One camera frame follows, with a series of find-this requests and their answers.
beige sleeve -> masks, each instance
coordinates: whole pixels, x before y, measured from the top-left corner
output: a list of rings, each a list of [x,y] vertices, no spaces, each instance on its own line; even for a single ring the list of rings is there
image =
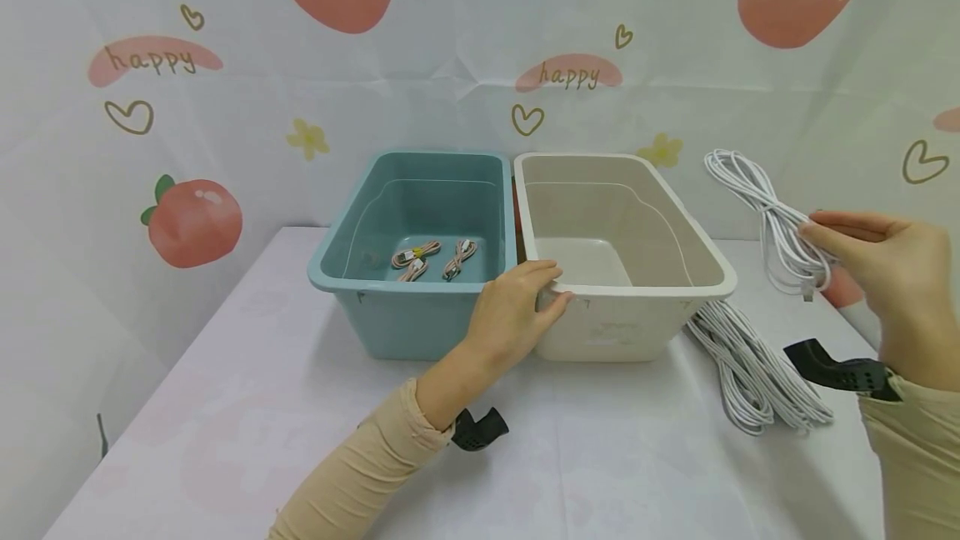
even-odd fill
[[[883,475],[887,540],[960,538],[960,393],[891,384],[903,402],[860,398]]]
[[[447,446],[453,426],[438,432],[408,380],[304,479],[270,528],[269,540],[360,538],[387,501]]]

bin rim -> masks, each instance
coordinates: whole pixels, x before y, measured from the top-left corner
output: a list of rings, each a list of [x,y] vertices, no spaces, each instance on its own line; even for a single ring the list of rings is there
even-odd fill
[[[356,200],[358,194],[360,193],[361,188],[364,183],[367,181],[368,176],[373,171],[373,168],[377,166],[377,163],[383,157],[392,154],[447,154],[447,155],[463,155],[463,156],[479,156],[479,157],[493,157],[500,162],[500,172],[503,175],[503,242],[504,242],[504,267],[506,269],[513,268],[517,264],[517,245],[514,243],[513,238],[508,234],[508,228],[513,226],[513,190],[511,188],[511,170],[510,170],[510,160],[507,159],[501,153],[494,152],[492,150],[434,150],[434,149],[418,149],[418,148],[388,148],[386,150],[380,150],[377,153],[374,153],[370,159],[370,162],[367,163],[367,167],[364,169],[364,172],[360,178],[353,185],[353,190],[350,192],[350,197],[347,200],[347,206],[341,209],[337,218],[334,220],[333,224],[327,227],[326,234],[323,235],[323,240],[320,242],[320,246],[317,246],[317,250],[314,251],[313,256],[310,257],[310,261],[306,267],[307,278],[310,280],[310,283],[316,288],[323,290],[326,293],[342,293],[342,292],[356,292],[356,293],[391,293],[391,294],[479,294],[483,290],[484,283],[482,282],[470,282],[470,283],[456,283],[456,282],[396,282],[393,280],[352,280],[346,278],[335,278],[328,276],[326,273],[323,273],[321,269],[321,261],[323,256],[327,255],[327,250],[331,243],[333,243],[334,237],[337,235],[337,232],[340,230],[340,226],[343,223],[343,219],[347,218],[347,213],[350,206],[353,205],[353,201]]]
[[[524,179],[523,162],[535,157],[601,157],[605,159],[630,159],[641,163],[661,185],[663,191],[667,193],[677,209],[687,219],[687,222],[693,228],[693,231],[700,238],[703,246],[706,246],[710,256],[714,258],[722,271],[722,281],[714,283],[712,286],[588,286],[582,283],[552,283],[550,289],[556,293],[574,293],[580,298],[590,298],[590,296],[623,296],[624,298],[690,298],[719,300],[727,298],[737,289],[738,277],[737,271],[733,269],[727,258],[720,252],[718,245],[707,232],[703,231],[700,223],[691,216],[687,206],[673,191],[663,175],[659,174],[646,159],[641,159],[636,155],[617,154],[617,153],[595,153],[595,152],[525,152],[513,160],[513,177],[517,180],[517,206],[520,211],[520,227],[523,230],[523,246],[526,249],[527,258],[539,258],[537,244],[534,242],[533,223],[530,218],[530,203],[527,200],[527,186]]]

white tablecloth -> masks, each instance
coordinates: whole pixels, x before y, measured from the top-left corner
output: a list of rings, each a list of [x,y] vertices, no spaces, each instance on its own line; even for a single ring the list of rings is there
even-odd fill
[[[323,233],[278,233],[47,540],[265,538],[316,463],[428,367],[368,357],[310,286]],[[872,356],[819,296],[775,292],[755,242],[719,245],[740,278],[732,301],[772,345],[816,337],[835,358]],[[497,407],[511,432],[482,452],[449,447],[370,538],[882,538],[857,403],[821,391],[833,426],[753,438],[728,424],[713,362],[683,334],[651,363],[530,357],[472,408]]]

backdrop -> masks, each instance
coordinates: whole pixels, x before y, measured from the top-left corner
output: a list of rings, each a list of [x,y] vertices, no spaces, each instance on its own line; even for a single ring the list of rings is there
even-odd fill
[[[638,153],[755,238],[701,163],[736,148],[799,208],[956,237],[958,9],[0,0],[7,534],[43,534],[268,239],[329,223],[385,148]]]

black wrist strap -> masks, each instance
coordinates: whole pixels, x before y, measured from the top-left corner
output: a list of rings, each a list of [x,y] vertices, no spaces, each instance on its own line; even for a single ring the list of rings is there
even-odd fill
[[[507,427],[507,422],[497,409],[491,408],[480,421],[474,422],[473,415],[465,408],[457,415],[456,432],[451,439],[462,450],[475,453],[484,450],[493,444],[493,440],[509,432],[510,427]]]
[[[833,361],[816,338],[791,344],[783,351],[797,369],[797,373],[808,382],[827,388],[848,390],[851,393],[869,393],[872,398],[882,401],[902,400],[890,386],[890,370],[872,358]]]

